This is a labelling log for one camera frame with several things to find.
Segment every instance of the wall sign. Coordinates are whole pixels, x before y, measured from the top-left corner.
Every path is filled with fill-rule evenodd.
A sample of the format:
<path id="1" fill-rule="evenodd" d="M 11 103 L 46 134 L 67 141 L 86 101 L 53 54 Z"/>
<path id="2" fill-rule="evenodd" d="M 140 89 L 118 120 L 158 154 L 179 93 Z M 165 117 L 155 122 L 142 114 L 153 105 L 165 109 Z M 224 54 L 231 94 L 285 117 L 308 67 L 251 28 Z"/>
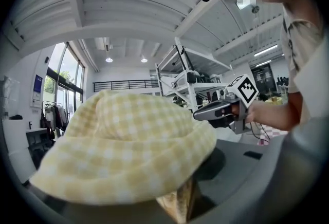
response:
<path id="1" fill-rule="evenodd" d="M 41 85 L 42 78 L 39 75 L 35 76 L 34 87 L 33 87 L 33 100 L 41 100 Z"/>

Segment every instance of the sleeve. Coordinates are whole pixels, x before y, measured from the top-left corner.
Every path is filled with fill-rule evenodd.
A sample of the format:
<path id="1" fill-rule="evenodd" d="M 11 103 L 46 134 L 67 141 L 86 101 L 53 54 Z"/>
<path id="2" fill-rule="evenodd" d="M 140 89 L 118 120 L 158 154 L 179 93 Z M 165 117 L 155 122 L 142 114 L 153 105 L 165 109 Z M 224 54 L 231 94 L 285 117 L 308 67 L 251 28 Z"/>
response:
<path id="1" fill-rule="evenodd" d="M 296 84 L 294 83 L 294 79 L 297 75 L 297 70 L 295 68 L 294 62 L 293 62 L 293 51 L 288 46 L 288 37 L 286 32 L 284 31 L 283 27 L 281 30 L 281 46 L 282 51 L 284 53 L 284 57 L 288 64 L 288 71 L 289 71 L 289 86 L 288 86 L 288 93 L 294 94 L 296 92 L 299 92 Z"/>

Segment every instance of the recessed light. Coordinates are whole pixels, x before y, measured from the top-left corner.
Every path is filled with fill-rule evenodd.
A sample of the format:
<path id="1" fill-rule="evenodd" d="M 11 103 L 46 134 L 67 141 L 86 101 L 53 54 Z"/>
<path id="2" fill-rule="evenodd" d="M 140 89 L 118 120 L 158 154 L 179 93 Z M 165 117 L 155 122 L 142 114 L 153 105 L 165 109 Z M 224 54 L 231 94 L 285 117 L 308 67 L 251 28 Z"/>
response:
<path id="1" fill-rule="evenodd" d="M 261 64 L 258 64 L 258 65 L 256 65 L 256 67 L 259 67 L 259 66 L 263 66 L 263 65 L 265 65 L 265 64 L 267 64 L 267 63 L 270 63 L 272 60 L 269 60 L 269 61 L 267 61 L 267 62 L 263 62 L 263 63 L 261 63 Z"/>
<path id="2" fill-rule="evenodd" d="M 274 45 L 274 46 L 272 46 L 272 47 L 270 47 L 270 48 L 268 48 L 268 49 L 264 49 L 263 51 L 256 53 L 254 56 L 257 57 L 257 56 L 259 56 L 259 55 L 261 55 L 261 54 L 263 54 L 263 53 L 266 53 L 266 52 L 268 52 L 269 50 L 275 49 L 275 48 L 277 48 L 277 47 L 278 47 L 278 45 Z"/>

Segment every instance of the floor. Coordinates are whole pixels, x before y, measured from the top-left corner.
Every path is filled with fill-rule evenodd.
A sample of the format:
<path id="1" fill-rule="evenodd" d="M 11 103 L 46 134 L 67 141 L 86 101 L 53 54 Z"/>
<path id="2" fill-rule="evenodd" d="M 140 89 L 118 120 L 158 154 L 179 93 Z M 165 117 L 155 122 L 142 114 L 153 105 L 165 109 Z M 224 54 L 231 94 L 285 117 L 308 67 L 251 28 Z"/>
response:
<path id="1" fill-rule="evenodd" d="M 239 143 L 268 145 L 273 137 L 288 134 L 287 131 L 281 131 L 271 126 L 261 125 L 258 123 L 253 125 L 253 131 L 254 134 L 251 131 L 244 133 Z"/>

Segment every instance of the hanging clothes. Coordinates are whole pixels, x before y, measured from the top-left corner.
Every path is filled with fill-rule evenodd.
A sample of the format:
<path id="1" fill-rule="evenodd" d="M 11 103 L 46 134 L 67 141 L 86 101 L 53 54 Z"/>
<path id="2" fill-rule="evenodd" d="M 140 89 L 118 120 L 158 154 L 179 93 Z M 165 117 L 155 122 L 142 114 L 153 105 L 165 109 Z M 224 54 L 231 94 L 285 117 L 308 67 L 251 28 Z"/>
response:
<path id="1" fill-rule="evenodd" d="M 50 122 L 50 127 L 55 129 L 56 128 L 55 108 L 53 106 L 45 108 L 45 116 L 47 121 Z"/>
<path id="2" fill-rule="evenodd" d="M 54 113 L 55 113 L 55 123 L 56 123 L 56 127 L 57 128 L 62 128 L 63 124 L 62 124 L 62 119 L 61 119 L 61 115 L 60 115 L 60 111 L 58 110 L 57 106 L 53 106 L 54 107 Z"/>
<path id="3" fill-rule="evenodd" d="M 58 110 L 60 112 L 60 116 L 61 116 L 61 120 L 62 120 L 62 124 L 66 124 L 67 125 L 67 116 L 66 116 L 66 112 L 64 110 L 63 107 L 59 106 Z"/>
<path id="4" fill-rule="evenodd" d="M 61 106 L 58 106 L 58 110 L 59 110 L 59 113 L 60 113 L 60 116 L 61 116 L 61 121 L 62 121 L 61 130 L 65 132 L 66 131 L 67 124 L 68 124 L 66 111 Z"/>
<path id="5" fill-rule="evenodd" d="M 40 127 L 41 128 L 47 128 L 48 137 L 50 139 L 55 139 L 55 134 L 54 134 L 53 130 L 51 129 L 50 122 L 47 121 L 43 111 L 41 111 Z"/>

